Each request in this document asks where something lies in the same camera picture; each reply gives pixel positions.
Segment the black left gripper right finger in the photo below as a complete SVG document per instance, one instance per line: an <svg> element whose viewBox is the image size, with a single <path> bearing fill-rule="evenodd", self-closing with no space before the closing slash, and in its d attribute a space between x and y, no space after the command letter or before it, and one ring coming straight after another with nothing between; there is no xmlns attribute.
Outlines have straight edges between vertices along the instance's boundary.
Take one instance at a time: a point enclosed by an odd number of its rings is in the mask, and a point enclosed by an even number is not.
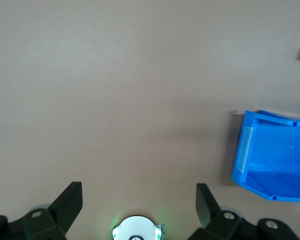
<svg viewBox="0 0 300 240"><path fill-rule="evenodd" d="M222 210L205 183L196 184L195 209L201 227L191 240L298 240L284 222L262 218L256 225L231 210Z"/></svg>

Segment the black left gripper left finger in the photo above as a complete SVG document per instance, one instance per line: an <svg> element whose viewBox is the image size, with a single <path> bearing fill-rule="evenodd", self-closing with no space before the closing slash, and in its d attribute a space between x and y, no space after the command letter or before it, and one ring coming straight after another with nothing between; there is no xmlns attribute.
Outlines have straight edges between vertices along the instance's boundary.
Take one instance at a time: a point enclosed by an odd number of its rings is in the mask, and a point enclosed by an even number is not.
<svg viewBox="0 0 300 240"><path fill-rule="evenodd" d="M0 215L0 240L65 240L82 208L82 183L73 181L47 208L33 209L12 222Z"/></svg>

